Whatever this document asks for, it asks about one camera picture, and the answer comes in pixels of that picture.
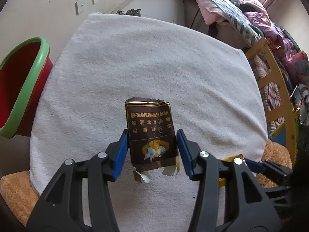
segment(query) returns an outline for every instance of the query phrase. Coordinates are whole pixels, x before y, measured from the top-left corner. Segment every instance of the purple clothing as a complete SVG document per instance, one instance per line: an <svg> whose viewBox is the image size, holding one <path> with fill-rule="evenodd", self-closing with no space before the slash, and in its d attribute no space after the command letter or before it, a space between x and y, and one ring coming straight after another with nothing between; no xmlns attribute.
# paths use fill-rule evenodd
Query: purple clothing
<svg viewBox="0 0 309 232"><path fill-rule="evenodd" d="M274 24L269 22L264 14L259 12L245 12L244 15L254 26L258 27L264 33L265 37L270 37L273 43L284 46L285 61L291 59L293 52L289 40L284 35L280 35Z"/></svg>

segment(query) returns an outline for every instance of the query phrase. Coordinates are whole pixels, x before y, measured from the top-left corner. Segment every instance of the pink pillow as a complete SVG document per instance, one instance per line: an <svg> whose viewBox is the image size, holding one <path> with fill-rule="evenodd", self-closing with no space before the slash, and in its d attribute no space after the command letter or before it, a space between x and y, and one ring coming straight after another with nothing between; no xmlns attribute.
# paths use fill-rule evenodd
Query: pink pillow
<svg viewBox="0 0 309 232"><path fill-rule="evenodd" d="M259 13L264 14L267 19L270 21L268 13L263 5L258 0L238 0L240 4L250 4L255 10Z"/></svg>
<svg viewBox="0 0 309 232"><path fill-rule="evenodd" d="M200 8L200 12L207 25L211 25L216 21L222 21L224 17L223 11L217 7L212 0L196 0Z"/></svg>

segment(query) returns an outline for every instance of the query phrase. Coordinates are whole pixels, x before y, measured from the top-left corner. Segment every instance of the white towel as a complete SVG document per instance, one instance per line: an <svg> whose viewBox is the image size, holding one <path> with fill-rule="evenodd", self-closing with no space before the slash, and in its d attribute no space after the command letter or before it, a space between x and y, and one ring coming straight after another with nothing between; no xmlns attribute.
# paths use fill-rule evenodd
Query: white towel
<svg viewBox="0 0 309 232"><path fill-rule="evenodd" d="M65 159L90 159L119 140L125 100L133 96L169 101L175 129L219 159L262 156L265 113L241 50L171 23L93 13L41 96L31 134L33 187L42 193ZM119 180L109 183L120 231L187 231L199 183L183 168L172 177L162 169L150 175L149 184L137 184L128 154ZM85 219L89 224L89 214Z"/></svg>

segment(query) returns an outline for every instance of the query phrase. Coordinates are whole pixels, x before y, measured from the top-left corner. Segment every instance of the red bucket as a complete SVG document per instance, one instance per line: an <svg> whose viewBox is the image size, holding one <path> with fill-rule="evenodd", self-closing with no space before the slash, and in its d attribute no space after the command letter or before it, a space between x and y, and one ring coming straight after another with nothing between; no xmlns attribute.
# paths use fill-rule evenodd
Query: red bucket
<svg viewBox="0 0 309 232"><path fill-rule="evenodd" d="M37 105L53 67L44 38L31 38L0 63L0 136L30 136Z"/></svg>

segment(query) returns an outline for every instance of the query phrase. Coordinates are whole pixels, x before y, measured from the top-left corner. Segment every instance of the blue gripper pad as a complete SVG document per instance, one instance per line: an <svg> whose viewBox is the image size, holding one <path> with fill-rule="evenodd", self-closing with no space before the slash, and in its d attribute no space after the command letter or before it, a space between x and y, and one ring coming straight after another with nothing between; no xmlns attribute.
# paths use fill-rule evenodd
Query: blue gripper pad
<svg viewBox="0 0 309 232"><path fill-rule="evenodd" d="M180 156L182 159L183 167L186 172L186 175L189 176L190 180L192 180L194 176L193 172L193 162L190 152L188 150L186 142L188 141L186 136L183 134L182 129L177 131L177 146L180 152Z"/></svg>
<svg viewBox="0 0 309 232"><path fill-rule="evenodd" d="M114 160L114 167L112 173L113 181L116 181L117 178L120 176L123 165L125 163L125 159L128 153L128 135L126 134L119 142L121 143Z"/></svg>
<svg viewBox="0 0 309 232"><path fill-rule="evenodd" d="M255 162L253 160L246 159L246 158L245 158L245 162L246 162L247 166L249 167L249 169L254 173L265 172L265 167L263 166L262 163Z"/></svg>

